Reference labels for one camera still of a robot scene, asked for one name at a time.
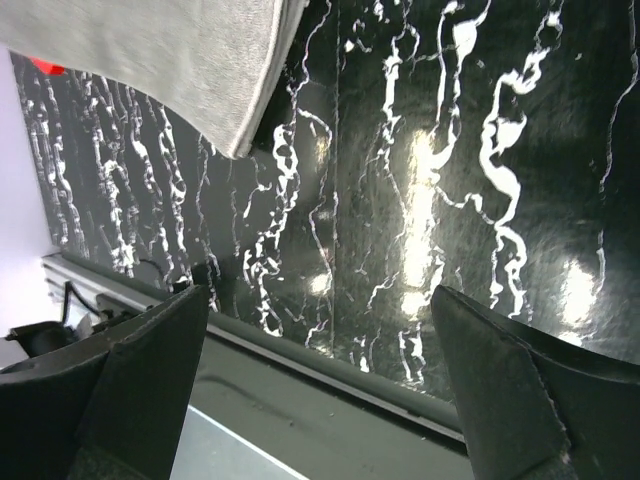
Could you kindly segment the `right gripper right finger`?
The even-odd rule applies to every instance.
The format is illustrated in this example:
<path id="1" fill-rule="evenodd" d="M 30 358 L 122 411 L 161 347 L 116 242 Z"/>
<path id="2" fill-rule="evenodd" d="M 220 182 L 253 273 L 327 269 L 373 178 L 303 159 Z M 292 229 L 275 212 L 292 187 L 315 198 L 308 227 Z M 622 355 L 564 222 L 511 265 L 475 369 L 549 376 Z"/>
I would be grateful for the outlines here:
<path id="1" fill-rule="evenodd" d="M 439 286 L 432 319 L 478 479 L 636 479 L 639 368 Z"/>

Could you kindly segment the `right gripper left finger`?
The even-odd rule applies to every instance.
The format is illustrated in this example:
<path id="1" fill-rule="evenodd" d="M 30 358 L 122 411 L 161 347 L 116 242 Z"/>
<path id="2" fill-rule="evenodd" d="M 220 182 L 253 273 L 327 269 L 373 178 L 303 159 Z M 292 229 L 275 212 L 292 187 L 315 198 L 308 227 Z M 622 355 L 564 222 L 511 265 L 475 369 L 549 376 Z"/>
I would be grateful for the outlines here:
<path id="1" fill-rule="evenodd" d="M 169 478 L 208 315 L 206 289 L 192 286 L 3 369 L 2 478 Z"/>

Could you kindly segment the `grey towel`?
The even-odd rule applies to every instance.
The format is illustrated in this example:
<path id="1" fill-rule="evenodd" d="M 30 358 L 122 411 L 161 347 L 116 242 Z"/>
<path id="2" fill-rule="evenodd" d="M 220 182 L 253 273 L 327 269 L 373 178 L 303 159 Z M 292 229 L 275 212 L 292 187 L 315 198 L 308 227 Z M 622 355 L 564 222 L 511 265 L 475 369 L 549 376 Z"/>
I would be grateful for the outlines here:
<path id="1" fill-rule="evenodd" d="M 304 1 L 1 4 L 1 42 L 126 84 L 169 107 L 230 159 L 251 150 Z"/>

